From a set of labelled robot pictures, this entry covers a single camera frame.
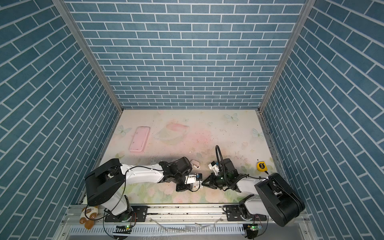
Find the pink white stapler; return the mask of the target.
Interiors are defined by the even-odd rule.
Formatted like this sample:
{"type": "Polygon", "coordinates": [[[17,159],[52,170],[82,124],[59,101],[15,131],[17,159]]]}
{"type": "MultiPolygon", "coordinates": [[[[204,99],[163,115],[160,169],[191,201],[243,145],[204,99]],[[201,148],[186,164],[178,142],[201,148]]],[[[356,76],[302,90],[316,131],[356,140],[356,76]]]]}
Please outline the pink white stapler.
{"type": "Polygon", "coordinates": [[[200,163],[198,162],[198,161],[196,161],[196,160],[191,160],[190,161],[191,162],[191,164],[192,164],[192,166],[194,167],[194,168],[196,168],[196,169],[200,169],[200,163]]]}

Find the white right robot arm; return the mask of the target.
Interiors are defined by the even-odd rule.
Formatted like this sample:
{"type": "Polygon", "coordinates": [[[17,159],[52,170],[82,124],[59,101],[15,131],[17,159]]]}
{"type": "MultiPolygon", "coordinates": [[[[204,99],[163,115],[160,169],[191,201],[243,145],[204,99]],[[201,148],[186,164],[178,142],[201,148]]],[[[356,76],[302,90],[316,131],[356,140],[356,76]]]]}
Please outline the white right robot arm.
{"type": "Polygon", "coordinates": [[[258,178],[240,174],[230,159],[211,162],[209,168],[212,173],[202,186],[247,194],[238,205],[224,207],[228,221],[260,217],[262,221],[272,219],[284,227],[305,210],[303,200],[278,173],[258,178]]]}

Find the white staple box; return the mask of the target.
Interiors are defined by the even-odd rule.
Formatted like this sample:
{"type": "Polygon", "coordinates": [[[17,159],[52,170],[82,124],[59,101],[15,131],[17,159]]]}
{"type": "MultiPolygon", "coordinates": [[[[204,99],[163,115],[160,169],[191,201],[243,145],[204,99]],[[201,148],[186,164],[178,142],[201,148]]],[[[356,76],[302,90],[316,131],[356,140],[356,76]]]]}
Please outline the white staple box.
{"type": "Polygon", "coordinates": [[[194,183],[194,190],[198,190],[201,188],[201,182],[203,180],[202,174],[196,174],[196,182],[194,183]]]}

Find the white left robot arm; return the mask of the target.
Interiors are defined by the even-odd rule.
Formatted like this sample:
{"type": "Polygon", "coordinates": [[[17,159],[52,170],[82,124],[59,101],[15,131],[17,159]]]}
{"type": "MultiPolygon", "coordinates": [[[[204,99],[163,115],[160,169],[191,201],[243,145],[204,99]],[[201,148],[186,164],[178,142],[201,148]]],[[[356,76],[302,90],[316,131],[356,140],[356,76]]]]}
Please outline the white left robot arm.
{"type": "Polygon", "coordinates": [[[103,206],[113,216],[132,211],[125,190],[130,184],[175,183],[176,191],[192,191],[201,186],[202,174],[193,174],[191,162],[182,157],[173,162],[161,161],[150,166],[122,164],[111,159],[85,176],[87,204],[90,207],[103,206]]]}

